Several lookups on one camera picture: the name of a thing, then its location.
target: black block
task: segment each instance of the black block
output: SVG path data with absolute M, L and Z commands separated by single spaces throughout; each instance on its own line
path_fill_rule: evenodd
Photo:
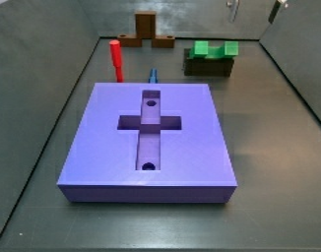
M 228 77 L 234 59 L 190 58 L 190 50 L 184 49 L 186 76 L 223 76 Z

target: red peg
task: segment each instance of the red peg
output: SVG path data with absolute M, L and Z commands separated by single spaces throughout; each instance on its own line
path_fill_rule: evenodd
M 112 52 L 112 60 L 113 66 L 116 68 L 116 79 L 117 83 L 123 82 L 123 74 L 121 74 L 121 57 L 120 57 L 120 42 L 117 40 L 112 40 L 109 42 L 111 52 Z

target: circular hole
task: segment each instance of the circular hole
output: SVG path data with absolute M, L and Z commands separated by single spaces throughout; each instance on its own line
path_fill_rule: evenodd
M 154 106 L 154 105 L 156 104 L 156 102 L 155 102 L 154 100 L 148 100 L 148 101 L 146 102 L 146 104 L 147 104 L 148 106 Z
M 147 162 L 143 166 L 142 166 L 142 170 L 155 170 L 155 164 L 151 162 Z

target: gray floor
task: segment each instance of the gray floor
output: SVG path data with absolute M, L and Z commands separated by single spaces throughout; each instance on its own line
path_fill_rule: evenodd
M 238 189 L 226 205 L 69 204 L 55 182 L 95 82 L 115 80 L 101 40 L 57 123 L 0 248 L 321 248 L 321 125 L 258 42 L 228 79 L 184 77 L 183 48 L 123 49 L 126 81 L 208 83 Z

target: block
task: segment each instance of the block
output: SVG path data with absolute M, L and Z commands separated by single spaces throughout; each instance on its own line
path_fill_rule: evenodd
M 190 50 L 190 58 L 204 58 L 208 53 L 207 41 L 195 41 Z
M 195 41 L 190 50 L 190 58 L 222 59 L 238 55 L 238 41 L 224 41 L 222 46 L 212 47 L 207 41 Z
M 207 84 L 96 84 L 57 186 L 71 202 L 226 203 L 237 180 Z
M 138 38 L 155 38 L 155 12 L 136 11 L 135 18 L 135 34 Z
M 117 41 L 121 47 L 142 47 L 142 39 L 135 34 L 120 34 Z
M 232 64 L 232 58 L 190 58 L 190 49 L 184 49 L 183 69 L 186 76 L 228 77 Z
M 155 38 L 151 40 L 151 47 L 174 48 L 175 37 L 171 35 L 156 35 Z

